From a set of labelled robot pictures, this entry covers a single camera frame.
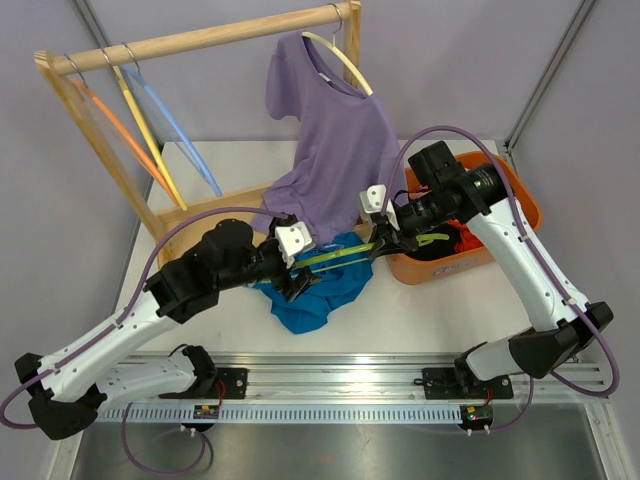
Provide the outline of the green clothes hanger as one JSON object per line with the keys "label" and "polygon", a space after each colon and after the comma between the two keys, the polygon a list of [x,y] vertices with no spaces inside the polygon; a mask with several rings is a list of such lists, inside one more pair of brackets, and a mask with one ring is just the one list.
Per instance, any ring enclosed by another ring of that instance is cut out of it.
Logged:
{"label": "green clothes hanger", "polygon": [[[442,233],[421,234],[418,235],[415,240],[417,241],[417,247],[420,248],[434,242],[448,241],[449,235]],[[374,243],[361,244],[328,253],[322,253],[303,260],[296,260],[293,265],[293,271],[300,272],[304,268],[309,267],[311,272],[315,274],[368,262],[370,260],[368,254],[373,247]]]}

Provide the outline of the blue t shirt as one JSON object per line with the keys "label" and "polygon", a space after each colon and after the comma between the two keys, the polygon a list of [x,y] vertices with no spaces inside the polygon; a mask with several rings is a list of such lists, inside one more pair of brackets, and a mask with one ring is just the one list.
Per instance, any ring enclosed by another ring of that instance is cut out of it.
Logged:
{"label": "blue t shirt", "polygon": [[[361,244],[364,243],[355,233],[339,234],[329,244],[300,254],[298,259]],[[326,325],[333,311],[356,300],[373,277],[372,261],[315,274],[321,277],[321,282],[293,302],[287,302],[270,283],[258,283],[252,288],[271,301],[270,312],[289,332],[296,335],[309,333]]]}

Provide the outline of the orange t shirt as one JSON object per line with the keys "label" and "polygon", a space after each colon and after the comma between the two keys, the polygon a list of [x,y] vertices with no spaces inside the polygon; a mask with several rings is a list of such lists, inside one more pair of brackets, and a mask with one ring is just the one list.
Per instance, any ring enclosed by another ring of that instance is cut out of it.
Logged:
{"label": "orange t shirt", "polygon": [[463,253],[479,248],[483,248],[483,243],[471,232],[467,225],[453,220],[449,224],[456,228],[459,233],[459,239],[456,242],[454,251],[456,253]]}

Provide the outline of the lavender t shirt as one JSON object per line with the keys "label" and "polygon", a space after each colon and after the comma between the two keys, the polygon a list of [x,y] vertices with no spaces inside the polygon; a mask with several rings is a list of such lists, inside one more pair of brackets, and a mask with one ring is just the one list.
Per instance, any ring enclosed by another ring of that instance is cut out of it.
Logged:
{"label": "lavender t shirt", "polygon": [[353,228],[359,195],[370,186],[406,189],[399,142],[381,102],[334,73],[299,32],[278,40],[265,103],[275,120],[296,118],[299,132],[293,167],[264,193],[263,206],[304,222],[317,244]]}

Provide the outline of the light blue clothes hanger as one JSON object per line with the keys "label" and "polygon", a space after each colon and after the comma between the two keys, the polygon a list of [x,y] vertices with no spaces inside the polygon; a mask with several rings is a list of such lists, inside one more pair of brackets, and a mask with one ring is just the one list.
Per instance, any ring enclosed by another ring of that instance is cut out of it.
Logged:
{"label": "light blue clothes hanger", "polygon": [[222,190],[216,181],[213,173],[207,166],[206,162],[202,158],[199,151],[196,149],[193,142],[188,138],[182,127],[179,125],[176,118],[173,116],[169,108],[162,101],[156,91],[149,85],[149,83],[142,76],[140,66],[137,57],[125,42],[122,45],[127,50],[129,56],[136,65],[136,71],[131,70],[128,67],[123,67],[123,74],[127,74],[132,77],[138,85],[145,91],[150,100],[155,105],[155,108],[161,115],[160,122],[168,128],[169,139],[175,142],[183,155],[189,160],[193,168],[200,174],[203,180],[211,187],[214,194],[218,197],[222,195]]}

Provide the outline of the cream clothes hanger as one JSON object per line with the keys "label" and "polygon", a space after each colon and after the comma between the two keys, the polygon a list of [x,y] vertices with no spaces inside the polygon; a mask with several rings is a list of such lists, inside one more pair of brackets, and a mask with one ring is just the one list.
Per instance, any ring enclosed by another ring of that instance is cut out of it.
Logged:
{"label": "cream clothes hanger", "polygon": [[342,14],[342,9],[337,4],[332,4],[339,20],[339,28],[332,32],[330,40],[313,33],[303,31],[303,38],[323,46],[343,66],[343,79],[352,87],[360,89],[367,96],[373,94],[373,89],[360,71],[361,51],[361,4],[357,1],[347,1],[346,9],[349,16]]}

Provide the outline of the orange clothes hanger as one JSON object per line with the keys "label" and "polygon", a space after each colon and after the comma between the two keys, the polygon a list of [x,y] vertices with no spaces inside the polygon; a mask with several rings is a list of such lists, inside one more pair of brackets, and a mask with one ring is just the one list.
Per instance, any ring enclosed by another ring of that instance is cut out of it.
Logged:
{"label": "orange clothes hanger", "polygon": [[71,82],[76,90],[81,94],[85,106],[94,114],[94,117],[103,122],[103,125],[117,138],[120,143],[129,151],[129,153],[140,163],[146,172],[155,180],[162,188],[163,185],[158,182],[160,175],[155,173],[153,168],[153,158],[146,145],[145,148],[134,138],[134,135],[119,119],[119,117],[105,104],[105,102],[91,89],[85,81],[82,72],[76,63],[67,54],[64,55],[66,60],[71,64],[75,73],[80,77],[79,80],[72,79]]}

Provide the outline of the yellow clothes hanger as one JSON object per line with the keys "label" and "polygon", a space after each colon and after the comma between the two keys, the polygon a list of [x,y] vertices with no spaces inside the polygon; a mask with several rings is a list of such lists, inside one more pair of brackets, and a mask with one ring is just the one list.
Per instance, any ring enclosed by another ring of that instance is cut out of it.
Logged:
{"label": "yellow clothes hanger", "polygon": [[141,108],[139,107],[132,91],[131,88],[129,87],[129,84],[127,82],[127,80],[125,79],[124,74],[122,73],[121,69],[118,66],[114,66],[111,63],[111,60],[109,58],[109,56],[107,55],[106,51],[104,49],[101,49],[101,53],[103,54],[103,57],[105,58],[107,64],[109,67],[112,68],[116,80],[118,82],[118,85],[121,89],[121,92],[124,96],[124,99],[129,107],[129,110],[131,111],[133,118],[142,134],[142,137],[148,147],[148,150],[153,158],[152,164],[153,164],[153,168],[152,170],[155,173],[158,173],[160,175],[160,179],[158,180],[159,183],[161,183],[163,185],[163,188],[167,191],[167,193],[170,195],[172,201],[181,209],[181,210],[185,210],[186,209],[186,203],[181,195],[181,193],[179,192],[173,178],[171,177],[166,164],[164,163],[164,160],[161,157],[158,145],[156,144],[155,138],[151,132],[151,129],[142,113]]}

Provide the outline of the black t shirt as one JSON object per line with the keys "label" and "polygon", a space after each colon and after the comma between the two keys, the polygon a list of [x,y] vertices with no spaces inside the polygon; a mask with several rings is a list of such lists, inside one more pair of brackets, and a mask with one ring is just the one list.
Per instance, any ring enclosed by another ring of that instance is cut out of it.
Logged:
{"label": "black t shirt", "polygon": [[443,224],[433,229],[431,233],[447,235],[448,238],[419,247],[415,252],[408,253],[410,258],[418,261],[435,261],[456,254],[456,246],[461,239],[460,232],[456,227]]}

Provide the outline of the pink t shirt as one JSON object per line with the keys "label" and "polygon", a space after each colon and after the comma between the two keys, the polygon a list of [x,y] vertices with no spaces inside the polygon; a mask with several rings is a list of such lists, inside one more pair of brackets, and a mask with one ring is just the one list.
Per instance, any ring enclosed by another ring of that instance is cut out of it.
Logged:
{"label": "pink t shirt", "polygon": [[422,196],[425,196],[427,194],[429,194],[431,192],[430,188],[427,188],[426,186],[420,186],[419,188],[413,190],[413,191],[409,191],[408,192],[408,197],[410,199],[415,199],[415,198],[420,198]]}

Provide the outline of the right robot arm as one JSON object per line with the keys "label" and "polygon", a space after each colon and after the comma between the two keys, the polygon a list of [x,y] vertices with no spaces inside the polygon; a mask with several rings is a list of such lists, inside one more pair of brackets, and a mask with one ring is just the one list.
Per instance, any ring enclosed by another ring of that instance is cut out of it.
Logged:
{"label": "right robot arm", "polygon": [[530,322],[528,329],[481,343],[455,360],[453,384],[460,393],[476,396],[511,374],[542,379],[602,338],[613,319],[610,307],[589,301],[563,274],[526,221],[496,157],[467,169],[437,142],[411,156],[409,164],[426,194],[402,206],[387,198],[384,185],[360,194],[361,214],[373,228],[372,257],[413,252],[419,235],[457,220],[500,266]]}

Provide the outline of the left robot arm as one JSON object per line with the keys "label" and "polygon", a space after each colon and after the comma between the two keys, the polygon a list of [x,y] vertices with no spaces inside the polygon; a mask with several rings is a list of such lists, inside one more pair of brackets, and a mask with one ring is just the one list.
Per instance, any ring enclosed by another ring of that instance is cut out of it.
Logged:
{"label": "left robot arm", "polygon": [[219,391],[217,367],[201,346],[187,345],[135,367],[120,363],[216,306],[225,290],[267,280],[286,300],[296,299],[319,280],[309,268],[291,274],[296,255],[313,245],[309,229],[294,216],[274,219],[259,245],[253,243],[249,224],[220,221],[181,257],[144,277],[121,311],[55,353],[26,353],[16,361],[16,373],[30,395],[32,427],[61,440],[119,405],[155,396],[203,398]]}

